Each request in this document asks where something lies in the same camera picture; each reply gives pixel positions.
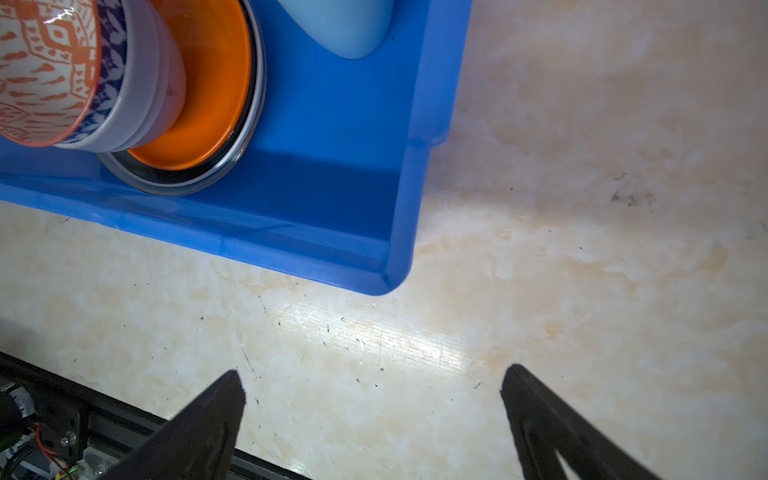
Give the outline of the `blue plastic bin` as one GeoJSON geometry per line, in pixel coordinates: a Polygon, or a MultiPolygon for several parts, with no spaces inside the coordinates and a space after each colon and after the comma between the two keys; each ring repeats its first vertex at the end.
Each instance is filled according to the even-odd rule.
{"type": "Polygon", "coordinates": [[[274,1],[252,5],[266,98],[243,157],[184,197],[142,193],[94,154],[1,143],[3,200],[368,295],[407,277],[425,174],[448,136],[472,5],[398,1],[342,59],[274,1]]]}

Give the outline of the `lavender grey bowl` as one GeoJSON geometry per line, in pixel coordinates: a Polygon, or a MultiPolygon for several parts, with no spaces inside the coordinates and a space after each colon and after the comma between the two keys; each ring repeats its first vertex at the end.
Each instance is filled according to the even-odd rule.
{"type": "Polygon", "coordinates": [[[186,77],[171,30],[149,1],[98,1],[100,73],[86,116],[57,148],[106,153],[154,141],[185,100],[186,77]]]}

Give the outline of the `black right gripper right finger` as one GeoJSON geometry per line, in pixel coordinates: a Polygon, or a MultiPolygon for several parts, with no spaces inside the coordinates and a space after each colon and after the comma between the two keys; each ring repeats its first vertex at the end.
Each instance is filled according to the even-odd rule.
{"type": "Polygon", "coordinates": [[[564,479],[565,462],[581,479],[655,479],[521,364],[500,391],[523,477],[564,479]]]}

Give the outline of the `red patterned bowl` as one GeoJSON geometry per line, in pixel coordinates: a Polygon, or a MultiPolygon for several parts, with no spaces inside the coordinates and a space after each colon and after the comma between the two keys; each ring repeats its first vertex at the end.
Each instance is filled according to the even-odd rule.
{"type": "Polygon", "coordinates": [[[46,147],[92,135],[117,102],[127,50],[120,1],[2,2],[2,136],[46,147]]]}

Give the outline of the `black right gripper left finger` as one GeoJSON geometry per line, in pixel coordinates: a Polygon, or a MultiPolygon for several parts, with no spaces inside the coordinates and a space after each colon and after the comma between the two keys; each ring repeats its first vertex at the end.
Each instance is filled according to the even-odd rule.
{"type": "Polygon", "coordinates": [[[224,479],[245,403],[239,373],[225,372],[104,477],[224,479]]]}

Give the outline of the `cream mug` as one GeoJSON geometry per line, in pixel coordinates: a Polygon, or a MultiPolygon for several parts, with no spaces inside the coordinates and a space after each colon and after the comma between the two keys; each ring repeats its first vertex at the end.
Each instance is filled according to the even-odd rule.
{"type": "Polygon", "coordinates": [[[360,59],[384,40],[393,0],[278,0],[315,42],[345,59],[360,59]]]}

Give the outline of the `black plate orange underside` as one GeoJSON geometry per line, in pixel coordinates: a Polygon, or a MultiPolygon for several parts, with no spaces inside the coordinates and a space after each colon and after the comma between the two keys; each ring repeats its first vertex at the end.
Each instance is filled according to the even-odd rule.
{"type": "Polygon", "coordinates": [[[99,161],[129,186],[152,195],[181,197],[203,190],[224,177],[240,160],[261,115],[267,82],[266,53],[261,26],[251,4],[239,1],[250,29],[252,59],[250,88],[233,133],[201,164],[182,170],[163,170],[140,162],[123,150],[98,154],[99,161]]]}

